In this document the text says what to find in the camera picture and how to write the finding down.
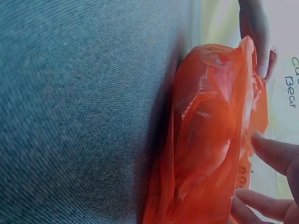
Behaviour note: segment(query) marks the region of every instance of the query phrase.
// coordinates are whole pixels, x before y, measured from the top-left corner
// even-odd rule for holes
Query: fingernail
[[[256,151],[257,148],[260,146],[260,140],[263,139],[264,136],[259,132],[254,132],[251,136],[251,146],[253,151],[258,155],[259,153]]]
[[[255,139],[265,138],[264,135],[259,132],[254,132],[251,137]]]
[[[266,77],[267,70],[266,70],[265,66],[258,65],[256,71],[257,71],[257,75],[258,75],[259,77],[262,77],[262,78],[265,78],[265,77]]]

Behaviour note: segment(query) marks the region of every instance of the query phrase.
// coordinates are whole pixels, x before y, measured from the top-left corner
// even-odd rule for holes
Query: gray fabric surface
[[[0,224],[138,223],[181,0],[0,0]]]

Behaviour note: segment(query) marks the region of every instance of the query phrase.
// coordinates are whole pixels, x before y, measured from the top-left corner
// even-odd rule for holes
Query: plastic bag
[[[195,47],[181,63],[144,224],[228,223],[239,161],[252,154],[252,132],[263,133],[268,125],[265,81],[255,69],[249,37],[237,49]]]

